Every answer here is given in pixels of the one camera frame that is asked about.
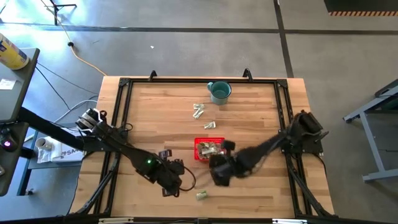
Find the concrete floor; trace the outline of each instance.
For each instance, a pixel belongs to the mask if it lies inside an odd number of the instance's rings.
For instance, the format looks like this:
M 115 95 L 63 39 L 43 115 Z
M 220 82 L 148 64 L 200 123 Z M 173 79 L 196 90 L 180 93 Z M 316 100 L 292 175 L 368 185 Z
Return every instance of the concrete floor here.
M 65 24 L 277 29 L 272 0 L 73 2 L 77 8 L 60 11 Z M 323 1 L 280 0 L 280 6 L 286 29 L 398 29 L 398 17 L 330 17 Z M 53 23 L 40 1 L 10 0 L 0 17 L 4 22 Z M 0 26 L 0 32 L 21 48 L 39 48 L 41 64 L 99 92 L 101 74 L 72 55 L 63 32 L 15 25 Z M 159 75 L 238 77 L 248 67 L 255 77 L 286 77 L 279 34 L 69 34 L 79 55 L 109 75 L 149 75 L 156 70 Z M 397 78 L 397 41 L 397 35 L 287 35 L 294 76 L 305 79 L 312 111 L 330 131 L 323 140 L 324 160 L 333 206 L 341 217 L 398 222 L 398 179 L 363 183 L 363 174 L 376 171 L 369 144 L 359 121 L 346 124 L 341 119 Z M 93 96 L 42 71 L 70 106 Z M 33 77 L 24 106 L 49 120 L 67 110 L 38 74 Z M 87 107 L 82 106 L 62 122 L 74 122 Z M 37 194 L 15 197 L 23 166 L 24 161 L 19 161 L 10 193 L 0 198 L 0 220 L 66 214 L 78 169 L 35 170 L 28 188 L 34 188 Z M 61 188 L 65 194 L 57 194 Z M 24 208 L 23 212 L 15 207 Z

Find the wooden table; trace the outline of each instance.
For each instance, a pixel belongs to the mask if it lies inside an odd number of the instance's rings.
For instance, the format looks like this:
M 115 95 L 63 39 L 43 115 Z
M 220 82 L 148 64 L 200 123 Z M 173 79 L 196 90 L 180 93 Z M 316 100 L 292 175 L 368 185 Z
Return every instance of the wooden table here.
M 108 121 L 111 120 L 119 79 L 104 77 L 99 93 L 97 108 L 108 111 Z M 304 80 L 287 80 L 294 114 L 300 110 L 310 111 Z M 228 104 L 217 106 L 211 103 L 203 83 L 134 84 L 127 119 L 134 129 L 129 132 L 129 141 L 136 147 L 154 152 L 172 149 L 172 158 L 183 159 L 198 180 L 193 190 L 181 192 L 179 198 L 162 197 L 161 187 L 135 173 L 130 161 L 123 156 L 112 217 L 294 217 L 286 162 L 280 149 L 271 153 L 262 169 L 253 176 L 233 178 L 230 187 L 215 186 L 208 164 L 193 158 L 195 137 L 225 137 L 235 141 L 236 148 L 240 149 L 265 141 L 280 128 L 272 85 L 232 83 L 231 86 Z M 194 103 L 205 104 L 205 112 L 198 120 L 192 117 Z M 118 114 L 119 122 L 122 111 Z M 203 125 L 210 121 L 215 121 L 217 127 L 204 129 Z M 96 152 L 83 161 L 71 212 L 77 211 L 97 187 L 103 157 L 104 153 Z M 303 164 L 309 189 L 324 208 L 333 213 L 322 163 L 313 155 L 303 155 Z M 182 180 L 182 187 L 190 187 L 192 177 L 188 172 Z M 209 197 L 197 201 L 195 195 L 202 190 L 206 190 Z M 107 191 L 102 207 L 106 203 Z M 304 210 L 301 192 L 298 199 Z

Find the yellow can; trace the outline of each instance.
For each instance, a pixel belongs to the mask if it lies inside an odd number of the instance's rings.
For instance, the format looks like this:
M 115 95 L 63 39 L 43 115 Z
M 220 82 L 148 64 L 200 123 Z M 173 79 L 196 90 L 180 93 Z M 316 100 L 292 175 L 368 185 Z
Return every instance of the yellow can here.
M 27 65 L 29 57 L 0 34 L 0 62 L 12 70 L 18 70 Z

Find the teal mug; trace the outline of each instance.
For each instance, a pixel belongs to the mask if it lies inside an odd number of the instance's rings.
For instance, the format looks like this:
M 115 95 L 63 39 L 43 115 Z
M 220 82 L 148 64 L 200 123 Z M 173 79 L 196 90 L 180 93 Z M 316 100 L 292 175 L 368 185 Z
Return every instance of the teal mug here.
M 210 91 L 211 101 L 217 105 L 224 105 L 232 92 L 231 85 L 224 81 L 209 82 L 207 89 Z

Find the red container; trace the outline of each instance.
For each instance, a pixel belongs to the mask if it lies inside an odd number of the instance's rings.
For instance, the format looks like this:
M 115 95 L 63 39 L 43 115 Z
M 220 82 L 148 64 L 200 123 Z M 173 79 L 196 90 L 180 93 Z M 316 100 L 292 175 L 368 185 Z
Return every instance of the red container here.
M 203 142 L 214 142 L 214 143 L 220 143 L 224 140 L 225 138 L 195 138 L 195 145 L 194 145 L 194 149 L 195 151 L 193 152 L 194 156 L 195 156 L 195 160 L 199 160 L 199 161 L 209 161 L 208 159 L 200 159 L 199 155 L 198 155 L 198 149 L 197 149 L 197 144 L 199 143 L 203 143 Z

